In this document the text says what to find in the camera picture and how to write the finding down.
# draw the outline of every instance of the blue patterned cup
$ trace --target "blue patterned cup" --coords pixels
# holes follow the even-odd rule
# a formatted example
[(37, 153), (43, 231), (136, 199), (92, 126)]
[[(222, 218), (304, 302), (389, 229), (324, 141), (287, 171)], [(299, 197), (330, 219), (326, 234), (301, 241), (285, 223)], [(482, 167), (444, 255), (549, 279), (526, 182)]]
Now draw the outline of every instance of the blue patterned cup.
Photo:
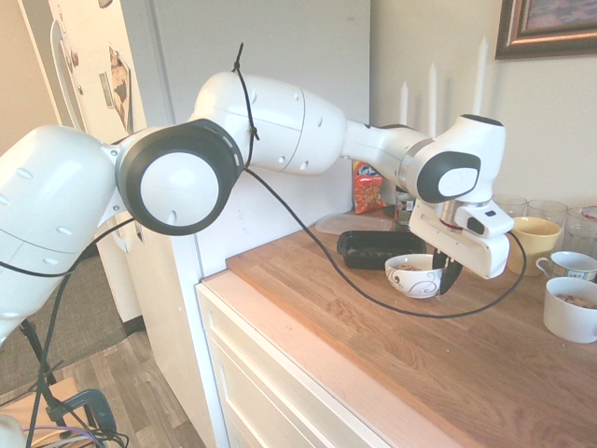
[(439, 293), (442, 269), (431, 269), (433, 255), (411, 254), (385, 262), (385, 274), (398, 291), (413, 299), (427, 299)]
[[(541, 266), (542, 261), (548, 264), (547, 269)], [(597, 275), (597, 259), (567, 250), (554, 252), (548, 259), (538, 259), (536, 266), (547, 277), (574, 277), (592, 282)]]

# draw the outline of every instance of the rug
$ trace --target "rug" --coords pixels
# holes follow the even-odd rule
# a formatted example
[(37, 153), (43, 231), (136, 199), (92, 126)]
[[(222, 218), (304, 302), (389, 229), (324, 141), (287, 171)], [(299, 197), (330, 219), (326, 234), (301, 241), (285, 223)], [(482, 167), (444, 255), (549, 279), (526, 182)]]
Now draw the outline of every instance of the rug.
[[(29, 321), (44, 344), (56, 291)], [(126, 338), (99, 257), (84, 259), (66, 286), (49, 350), (49, 365), (61, 367), (111, 347)], [(0, 395), (35, 382), (39, 363), (18, 330), (0, 348)]]

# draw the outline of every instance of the butcher block counter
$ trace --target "butcher block counter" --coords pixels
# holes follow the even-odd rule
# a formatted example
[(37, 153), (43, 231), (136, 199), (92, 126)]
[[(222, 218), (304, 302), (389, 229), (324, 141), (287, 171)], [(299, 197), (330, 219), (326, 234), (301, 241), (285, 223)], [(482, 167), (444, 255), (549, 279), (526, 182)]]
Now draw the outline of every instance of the butcher block counter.
[[(480, 308), (517, 279), (506, 271), (483, 280), (464, 269), (447, 294), (417, 301), (393, 289), (382, 271), (346, 268), (338, 236), (314, 233), (368, 294), (419, 313)], [(240, 277), (462, 446), (597, 446), (597, 344), (569, 343), (545, 328), (544, 277), (525, 278), (487, 311), (439, 320), (366, 300), (303, 231), (235, 256), (228, 266), (226, 275)]]

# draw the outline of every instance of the white bowl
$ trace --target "white bowl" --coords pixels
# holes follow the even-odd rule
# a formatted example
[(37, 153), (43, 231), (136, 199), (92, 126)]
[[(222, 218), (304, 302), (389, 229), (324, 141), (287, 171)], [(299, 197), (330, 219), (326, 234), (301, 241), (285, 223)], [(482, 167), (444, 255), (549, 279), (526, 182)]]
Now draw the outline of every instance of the white bowl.
[[(406, 271), (398, 269), (409, 264), (420, 271)], [(385, 274), (398, 291), (413, 299), (427, 299), (439, 292), (443, 270), (431, 269), (433, 255), (411, 254), (399, 255), (385, 262)]]
[(573, 343), (597, 341), (597, 310), (581, 308), (557, 297), (569, 294), (597, 304), (597, 285), (572, 277), (552, 278), (546, 284), (543, 322), (556, 336)]

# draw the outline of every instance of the white cabinet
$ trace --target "white cabinet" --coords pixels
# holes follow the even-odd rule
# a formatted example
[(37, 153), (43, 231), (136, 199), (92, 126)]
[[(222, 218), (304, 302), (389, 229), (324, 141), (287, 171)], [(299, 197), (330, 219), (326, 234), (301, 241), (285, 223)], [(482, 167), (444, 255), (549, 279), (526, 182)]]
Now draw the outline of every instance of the white cabinet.
[(209, 287), (198, 296), (231, 446), (390, 446)]

